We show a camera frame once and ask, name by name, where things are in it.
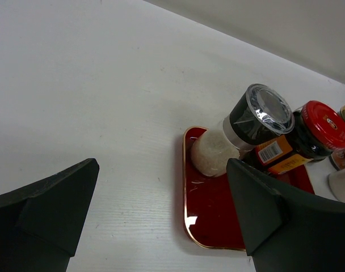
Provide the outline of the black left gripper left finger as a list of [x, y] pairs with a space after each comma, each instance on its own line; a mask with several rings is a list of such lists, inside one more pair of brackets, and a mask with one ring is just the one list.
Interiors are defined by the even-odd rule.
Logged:
[[96, 159], [0, 195], [0, 271], [66, 271], [99, 173]]

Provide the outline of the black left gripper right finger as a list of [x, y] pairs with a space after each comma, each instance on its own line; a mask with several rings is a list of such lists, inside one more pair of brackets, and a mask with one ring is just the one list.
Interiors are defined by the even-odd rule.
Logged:
[[345, 271], [345, 203], [230, 159], [228, 182], [256, 271]]

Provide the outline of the short red-lid chili jar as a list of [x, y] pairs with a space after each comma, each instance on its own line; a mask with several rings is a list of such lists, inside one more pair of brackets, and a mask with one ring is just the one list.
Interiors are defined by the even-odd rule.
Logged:
[[345, 121], [328, 105], [311, 100], [293, 115], [290, 133], [256, 146], [242, 161], [268, 175], [281, 175], [345, 149]]

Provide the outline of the glass salt grinder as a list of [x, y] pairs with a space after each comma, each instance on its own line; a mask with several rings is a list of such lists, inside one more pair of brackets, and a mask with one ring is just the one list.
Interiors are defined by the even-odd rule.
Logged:
[[256, 146], [293, 128], [294, 115], [285, 99], [254, 83], [225, 118], [197, 137], [190, 151], [192, 164], [204, 176], [221, 176], [229, 159], [242, 159]]

